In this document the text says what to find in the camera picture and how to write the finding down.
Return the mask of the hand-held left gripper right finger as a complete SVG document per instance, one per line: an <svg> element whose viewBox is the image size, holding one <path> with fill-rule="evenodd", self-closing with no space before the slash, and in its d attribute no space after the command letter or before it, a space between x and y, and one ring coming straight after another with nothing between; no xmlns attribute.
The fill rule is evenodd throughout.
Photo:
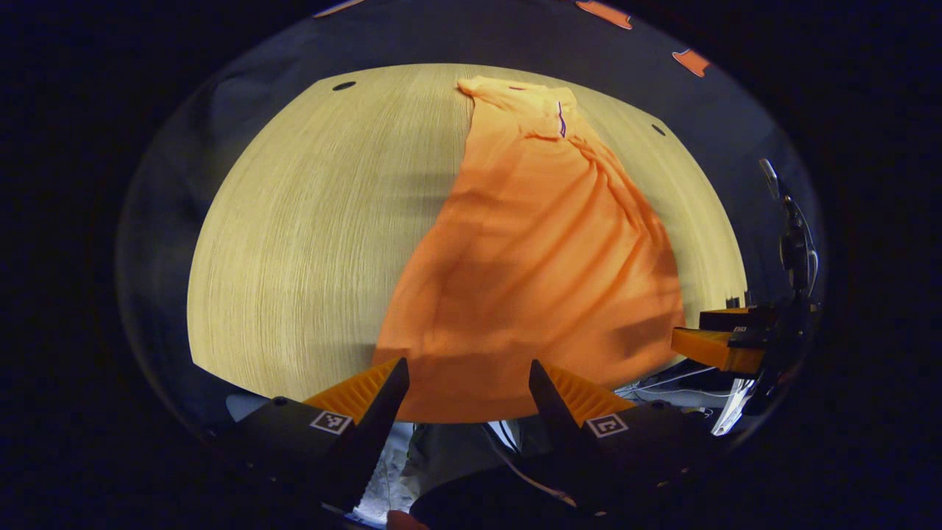
<svg viewBox="0 0 942 530"><path fill-rule="evenodd" d="M537 359L528 388L563 490L588 514L650 509L726 455L701 414L663 400L637 405Z"/></svg>

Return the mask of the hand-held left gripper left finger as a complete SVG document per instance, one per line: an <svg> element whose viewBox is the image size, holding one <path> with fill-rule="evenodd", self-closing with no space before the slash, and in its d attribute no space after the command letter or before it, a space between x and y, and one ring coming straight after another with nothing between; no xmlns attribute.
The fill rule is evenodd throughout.
<svg viewBox="0 0 942 530"><path fill-rule="evenodd" d="M409 388L407 360L393 358L306 400L274 397L216 442L259 479L350 513L366 492Z"/></svg>

